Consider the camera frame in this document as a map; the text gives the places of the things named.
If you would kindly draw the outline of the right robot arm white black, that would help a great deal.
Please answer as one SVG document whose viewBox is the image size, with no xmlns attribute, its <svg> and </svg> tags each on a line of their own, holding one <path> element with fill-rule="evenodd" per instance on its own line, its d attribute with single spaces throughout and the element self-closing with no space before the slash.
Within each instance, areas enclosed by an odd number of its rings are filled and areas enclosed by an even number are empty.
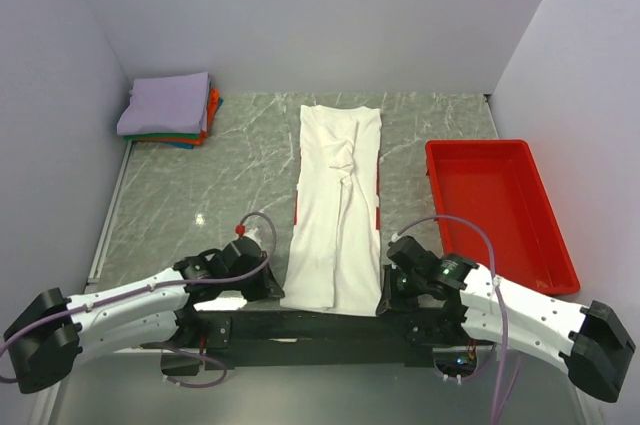
<svg viewBox="0 0 640 425">
<path fill-rule="evenodd" d="M 376 313 L 397 322 L 411 344 L 506 342 L 587 395 L 618 401 L 636 345 L 609 305 L 552 298 L 460 255 L 437 257 L 411 236 L 390 242 L 387 257 Z"/>
</svg>

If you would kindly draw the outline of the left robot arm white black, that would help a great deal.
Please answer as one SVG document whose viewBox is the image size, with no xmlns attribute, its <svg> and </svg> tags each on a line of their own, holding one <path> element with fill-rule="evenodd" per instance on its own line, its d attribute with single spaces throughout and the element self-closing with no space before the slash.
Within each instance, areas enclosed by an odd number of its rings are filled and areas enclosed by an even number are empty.
<svg viewBox="0 0 640 425">
<path fill-rule="evenodd" d="M 1 352 L 14 374 L 1 380 L 31 394 L 115 351 L 198 345 L 209 333 L 196 305 L 227 290 L 248 301 L 266 297 L 270 257 L 253 240 L 238 238 L 129 285 L 69 297 L 46 290 L 4 332 Z"/>
</svg>

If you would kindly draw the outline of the white t shirt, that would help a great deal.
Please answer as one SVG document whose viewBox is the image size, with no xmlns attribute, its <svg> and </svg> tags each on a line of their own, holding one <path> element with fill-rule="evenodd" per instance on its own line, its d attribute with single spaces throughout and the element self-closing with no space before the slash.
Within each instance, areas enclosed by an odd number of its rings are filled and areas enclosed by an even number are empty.
<svg viewBox="0 0 640 425">
<path fill-rule="evenodd" d="M 300 124 L 293 235 L 280 303 L 372 317 L 382 295 L 381 113 L 302 106 Z"/>
</svg>

